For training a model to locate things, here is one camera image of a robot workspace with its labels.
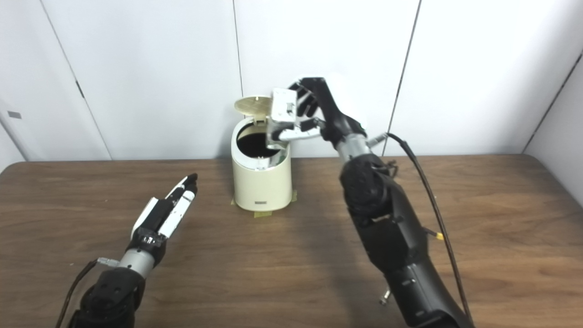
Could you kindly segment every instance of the white plastic part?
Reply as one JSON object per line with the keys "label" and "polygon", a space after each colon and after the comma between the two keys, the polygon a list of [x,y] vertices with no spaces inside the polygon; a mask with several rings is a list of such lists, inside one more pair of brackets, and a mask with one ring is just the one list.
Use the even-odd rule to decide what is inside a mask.
{"label": "white plastic part", "polygon": [[192,191],[185,191],[184,194],[180,197],[172,212],[168,215],[168,218],[164,221],[160,229],[158,229],[158,233],[161,235],[166,236],[166,238],[170,238],[178,224],[182,220],[182,217],[188,210],[188,207],[194,200],[195,194]]}
{"label": "white plastic part", "polygon": [[186,181],[187,178],[188,177],[185,176],[182,180],[180,180],[180,182],[176,186],[174,186],[174,188],[172,188],[172,190],[170,190],[170,192],[168,193],[168,195],[166,195],[166,197],[164,197],[164,198],[168,198],[170,195],[172,195],[172,193],[174,192],[174,190],[176,190],[178,188],[184,189],[183,183]]}
{"label": "white plastic part", "polygon": [[139,226],[142,225],[144,220],[147,218],[148,214],[150,214],[150,212],[152,211],[152,208],[154,208],[154,206],[156,206],[156,203],[158,203],[158,199],[155,197],[152,197],[150,199],[150,201],[147,202],[146,207],[144,207],[144,209],[142,210],[142,213],[140,213],[138,220],[136,221],[136,223],[134,223],[134,227],[132,228],[132,233],[129,235],[129,240],[132,239],[132,237],[134,236],[134,232],[136,231],[136,229]]}

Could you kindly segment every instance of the screw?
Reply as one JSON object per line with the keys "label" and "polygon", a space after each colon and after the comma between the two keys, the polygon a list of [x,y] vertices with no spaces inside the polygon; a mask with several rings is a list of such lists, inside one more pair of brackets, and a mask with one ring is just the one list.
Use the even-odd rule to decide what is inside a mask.
{"label": "screw", "polygon": [[391,291],[387,288],[387,291],[381,298],[378,300],[378,303],[382,306],[386,306],[389,298],[391,297]]}

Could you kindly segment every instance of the black cable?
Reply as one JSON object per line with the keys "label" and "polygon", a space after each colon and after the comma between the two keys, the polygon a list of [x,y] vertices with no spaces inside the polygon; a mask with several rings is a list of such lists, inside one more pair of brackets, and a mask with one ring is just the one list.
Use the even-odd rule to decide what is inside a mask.
{"label": "black cable", "polygon": [[425,176],[425,173],[423,173],[423,169],[421,168],[421,164],[419,164],[419,161],[417,161],[417,157],[415,157],[415,154],[413,153],[411,148],[409,148],[409,145],[407,144],[407,142],[402,140],[401,138],[397,137],[396,135],[394,135],[392,133],[388,133],[387,135],[391,139],[398,142],[399,145],[401,146],[401,148],[403,148],[403,150],[405,151],[405,153],[407,154],[409,159],[415,165],[415,168],[417,169],[417,172],[418,172],[419,176],[421,177],[421,181],[423,182],[423,186],[425,187],[425,190],[427,190],[427,195],[429,196],[429,200],[431,201],[431,206],[433,207],[433,211],[435,212],[436,217],[437,217],[437,223],[439,224],[439,227],[441,229],[441,233],[443,234],[443,240],[445,242],[445,248],[447,249],[447,255],[449,256],[449,260],[451,262],[451,267],[454,270],[455,283],[458,286],[459,297],[462,300],[463,310],[466,313],[466,316],[468,316],[469,321],[471,323],[473,323],[472,315],[470,314],[470,307],[468,305],[468,300],[466,299],[466,294],[463,291],[462,277],[459,274],[458,263],[455,261],[454,250],[451,247],[451,242],[449,241],[449,236],[447,235],[447,231],[445,230],[445,223],[443,221],[443,217],[441,216],[440,210],[437,207],[436,198],[433,195],[433,191],[431,190],[431,187],[429,186],[429,182],[427,181],[427,177]]}
{"label": "black cable", "polygon": [[87,263],[87,265],[83,268],[83,270],[81,270],[81,272],[79,272],[79,274],[77,275],[75,280],[73,280],[73,284],[69,288],[69,292],[67,293],[67,296],[65,298],[65,303],[63,304],[63,308],[61,309],[61,314],[59,315],[59,319],[57,319],[57,325],[55,326],[56,328],[60,328],[61,324],[63,323],[63,319],[65,318],[65,313],[67,312],[67,308],[69,307],[69,301],[71,300],[71,295],[73,295],[73,291],[75,291],[75,287],[77,287],[77,284],[79,283],[79,281],[81,281],[81,279],[83,279],[83,277],[85,277],[85,275],[89,271],[91,271],[91,269],[93,269],[93,267],[96,264],[97,264],[96,259]]}

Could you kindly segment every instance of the cable connector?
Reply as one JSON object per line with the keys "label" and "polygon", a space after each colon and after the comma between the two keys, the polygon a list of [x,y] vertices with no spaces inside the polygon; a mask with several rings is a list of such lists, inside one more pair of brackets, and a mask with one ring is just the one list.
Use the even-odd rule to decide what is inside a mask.
{"label": "cable connector", "polygon": [[116,268],[120,264],[120,262],[118,260],[108,259],[106,257],[98,258],[97,262],[99,264],[103,264],[104,266],[108,266],[108,267],[112,267],[112,268]]}

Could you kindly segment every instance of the wall seam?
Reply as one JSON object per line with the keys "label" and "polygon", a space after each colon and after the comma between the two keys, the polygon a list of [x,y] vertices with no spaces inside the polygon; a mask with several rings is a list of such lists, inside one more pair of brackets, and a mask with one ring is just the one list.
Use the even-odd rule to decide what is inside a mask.
{"label": "wall seam", "polygon": [[[411,36],[409,37],[409,44],[407,45],[407,52],[405,53],[405,60],[403,62],[403,69],[401,70],[401,78],[399,79],[399,85],[397,86],[397,93],[395,95],[395,101],[393,102],[393,109],[391,111],[391,118],[389,119],[389,127],[387,128],[387,133],[391,132],[391,125],[393,124],[393,117],[395,116],[395,109],[397,107],[397,102],[399,101],[399,94],[401,92],[401,86],[403,84],[403,77],[405,76],[405,69],[407,68],[407,61],[409,60],[409,53],[411,51],[411,44],[413,43],[413,36],[415,35],[415,28],[417,27],[417,19],[419,18],[419,11],[421,10],[421,3],[423,0],[419,0],[417,5],[417,12],[415,13],[415,20],[413,21],[413,28],[411,29]],[[387,148],[388,139],[385,140],[385,144],[382,146],[381,156],[385,156],[385,150]]]}
{"label": "wall seam", "polygon": [[[65,49],[63,48],[63,44],[61,43],[61,39],[59,39],[59,35],[57,35],[57,30],[55,30],[55,26],[52,23],[51,18],[48,15],[48,11],[47,8],[44,6],[44,2],[43,0],[38,0],[41,4],[41,6],[43,7],[43,11],[45,16],[47,17],[48,23],[51,25],[51,29],[52,29],[52,33],[55,35],[55,38],[57,38],[57,42],[59,43],[59,47],[61,48],[61,52],[63,53],[63,56],[65,57],[65,61],[67,62],[67,65],[69,65],[69,70],[71,70],[71,74],[73,75],[73,79],[75,79],[75,83],[77,84],[76,86],[79,88],[79,91],[81,91],[81,87],[79,86],[79,80],[77,79],[77,76],[75,75],[75,71],[73,70],[73,66],[71,66],[71,62],[69,61],[69,57],[67,57],[67,54],[65,53]],[[97,125],[97,120],[95,119],[95,116],[93,115],[93,112],[91,111],[91,107],[89,106],[89,103],[87,102],[87,98],[85,98],[84,96],[82,96],[83,101],[85,102],[85,106],[87,106],[87,110],[89,111],[89,115],[91,116],[91,119],[93,120],[93,124],[95,125],[95,128],[97,129],[97,133],[99,133],[99,137],[101,138],[101,141],[103,142],[103,145],[106,148],[107,151],[107,155],[110,157],[110,160],[113,160],[113,157],[111,156],[111,152],[109,150],[109,147],[107,146],[106,140],[105,138],[103,138],[103,133],[101,133],[101,129],[99,129],[99,125]]]}
{"label": "wall seam", "polygon": [[524,148],[522,149],[522,153],[526,152],[526,149],[528,148],[528,145],[531,144],[532,139],[535,137],[535,134],[537,131],[539,131],[540,126],[543,124],[543,121],[546,119],[547,115],[549,114],[551,108],[553,108],[554,103],[557,101],[557,99],[559,98],[559,95],[561,94],[561,92],[563,91],[563,88],[565,87],[565,85],[567,84],[567,81],[569,81],[569,78],[571,77],[571,74],[573,74],[573,71],[575,71],[575,67],[577,67],[577,64],[579,64],[581,57],[583,57],[583,51],[581,53],[579,53],[579,57],[577,57],[577,60],[575,61],[575,64],[573,64],[573,67],[571,67],[571,70],[569,71],[569,74],[567,74],[567,77],[565,78],[565,80],[563,81],[563,84],[561,84],[561,87],[558,89],[557,93],[555,94],[553,101],[550,102],[549,107],[547,108],[547,110],[545,111],[543,117],[540,119],[539,124],[536,126],[535,130],[533,131],[531,137],[528,139],[528,141],[526,142],[526,145],[524,146]]}

